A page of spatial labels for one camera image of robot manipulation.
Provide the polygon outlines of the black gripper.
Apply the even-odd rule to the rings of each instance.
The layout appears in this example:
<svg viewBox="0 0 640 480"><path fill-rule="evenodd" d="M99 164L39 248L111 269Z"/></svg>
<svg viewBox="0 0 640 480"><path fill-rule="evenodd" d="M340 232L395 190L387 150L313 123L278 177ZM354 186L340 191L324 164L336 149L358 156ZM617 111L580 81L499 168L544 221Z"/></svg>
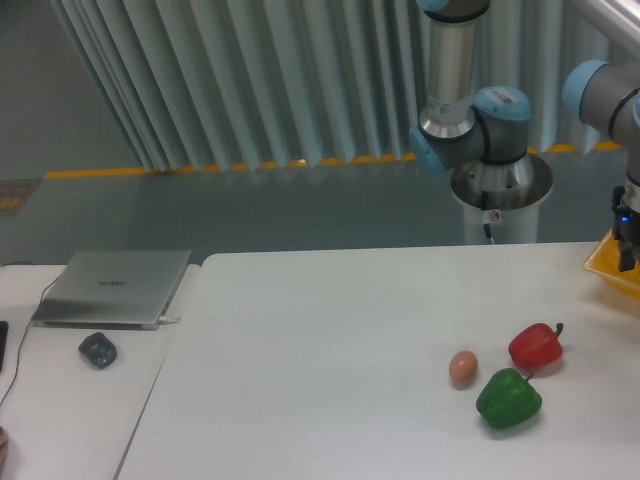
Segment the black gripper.
<svg viewBox="0 0 640 480"><path fill-rule="evenodd" d="M616 186L613 189L611 210L614 214L612 237L618 240L618 271L631 271L634 269L634 254L633 245L629 241L639 240L639 186Z"/></svg>

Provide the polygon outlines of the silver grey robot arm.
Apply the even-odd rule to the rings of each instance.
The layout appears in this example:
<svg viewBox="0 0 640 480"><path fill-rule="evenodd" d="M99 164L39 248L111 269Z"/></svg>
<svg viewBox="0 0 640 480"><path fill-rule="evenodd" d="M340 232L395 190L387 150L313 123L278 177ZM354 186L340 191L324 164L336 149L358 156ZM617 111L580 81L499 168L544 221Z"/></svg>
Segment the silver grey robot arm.
<svg viewBox="0 0 640 480"><path fill-rule="evenodd" d="M512 87L471 90L475 27L487 1L421 1L431 23L427 103L409 140L419 164L451 172L464 209L468 244L537 238L538 208L551 191L549 165L527 152L527 95ZM611 237L620 272L639 265L639 64L588 60L562 89L566 108L628 154L626 180L614 188Z"/></svg>

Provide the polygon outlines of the person's hand at edge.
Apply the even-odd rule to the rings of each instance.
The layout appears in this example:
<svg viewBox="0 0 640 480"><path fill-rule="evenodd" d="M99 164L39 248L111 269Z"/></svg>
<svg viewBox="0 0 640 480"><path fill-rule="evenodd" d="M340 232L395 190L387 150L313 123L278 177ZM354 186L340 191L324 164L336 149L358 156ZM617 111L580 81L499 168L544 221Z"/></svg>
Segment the person's hand at edge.
<svg viewBox="0 0 640 480"><path fill-rule="evenodd" d="M0 466L3 466L6 462L9 451L9 435L7 431L0 428Z"/></svg>

